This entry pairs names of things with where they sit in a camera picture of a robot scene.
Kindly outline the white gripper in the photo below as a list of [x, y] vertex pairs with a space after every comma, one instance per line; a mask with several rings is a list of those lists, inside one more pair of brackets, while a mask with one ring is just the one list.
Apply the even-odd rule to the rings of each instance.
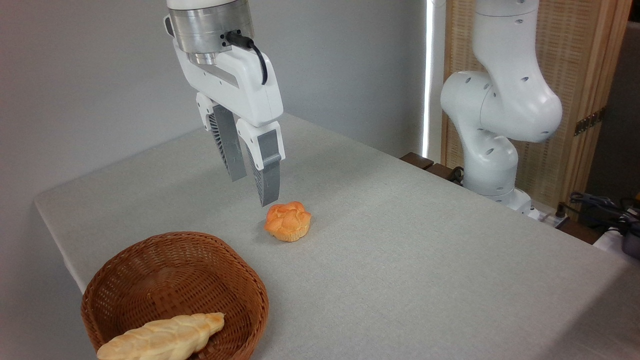
[[[202, 123], [213, 136], [231, 180], [247, 176], [239, 135], [246, 145], [261, 206], [274, 203], [279, 199], [281, 161], [286, 155], [276, 121], [284, 107], [269, 57], [263, 54], [267, 69], [263, 84], [263, 68], [254, 51], [233, 46], [218, 53], [215, 64], [195, 64], [176, 40], [173, 48], [187, 82], [198, 91], [196, 104]], [[237, 124], [233, 113], [241, 118]]]

